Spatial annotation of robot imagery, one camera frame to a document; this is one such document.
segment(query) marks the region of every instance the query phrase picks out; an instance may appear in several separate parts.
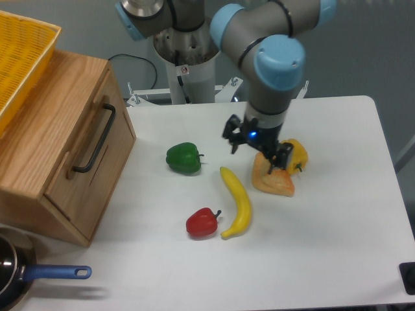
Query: frying pan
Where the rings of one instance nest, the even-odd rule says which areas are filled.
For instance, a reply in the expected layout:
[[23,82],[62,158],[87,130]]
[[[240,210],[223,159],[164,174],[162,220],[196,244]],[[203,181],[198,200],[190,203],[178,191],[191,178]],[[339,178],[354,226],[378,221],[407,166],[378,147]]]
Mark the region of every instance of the frying pan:
[[91,274],[89,266],[36,264],[29,238],[18,231],[0,228],[0,311],[15,306],[35,279],[83,280]]

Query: yellow bell pepper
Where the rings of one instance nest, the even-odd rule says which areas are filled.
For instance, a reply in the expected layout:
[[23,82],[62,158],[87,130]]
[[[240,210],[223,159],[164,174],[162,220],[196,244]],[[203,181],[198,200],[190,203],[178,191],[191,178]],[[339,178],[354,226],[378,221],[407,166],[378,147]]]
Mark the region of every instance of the yellow bell pepper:
[[293,175],[295,173],[302,172],[309,160],[309,155],[303,145],[296,139],[288,139],[286,141],[282,141],[281,144],[282,143],[290,143],[294,146],[292,150],[291,162],[287,165],[286,169],[288,174]]

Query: wooden box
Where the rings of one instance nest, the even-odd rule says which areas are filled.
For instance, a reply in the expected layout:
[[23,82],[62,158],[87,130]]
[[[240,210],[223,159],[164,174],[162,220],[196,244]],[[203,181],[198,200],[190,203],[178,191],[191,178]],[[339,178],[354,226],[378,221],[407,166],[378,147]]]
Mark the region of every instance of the wooden box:
[[0,138],[0,222],[88,246],[135,139],[110,63],[55,51]]

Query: bread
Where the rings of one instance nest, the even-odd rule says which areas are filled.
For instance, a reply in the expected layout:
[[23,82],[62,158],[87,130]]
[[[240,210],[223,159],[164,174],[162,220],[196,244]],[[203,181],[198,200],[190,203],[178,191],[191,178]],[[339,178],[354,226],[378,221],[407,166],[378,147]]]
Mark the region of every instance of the bread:
[[252,168],[252,185],[265,193],[293,196],[294,184],[288,172],[286,170],[274,169],[271,174],[268,174],[269,168],[269,161],[265,159],[262,152],[258,152]]

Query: yellow plastic crate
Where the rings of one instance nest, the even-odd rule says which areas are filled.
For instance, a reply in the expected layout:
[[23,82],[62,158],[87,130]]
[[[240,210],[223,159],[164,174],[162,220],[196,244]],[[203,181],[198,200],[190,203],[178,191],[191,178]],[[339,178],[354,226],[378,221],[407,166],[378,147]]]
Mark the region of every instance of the yellow plastic crate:
[[60,31],[0,11],[0,137],[46,69]]

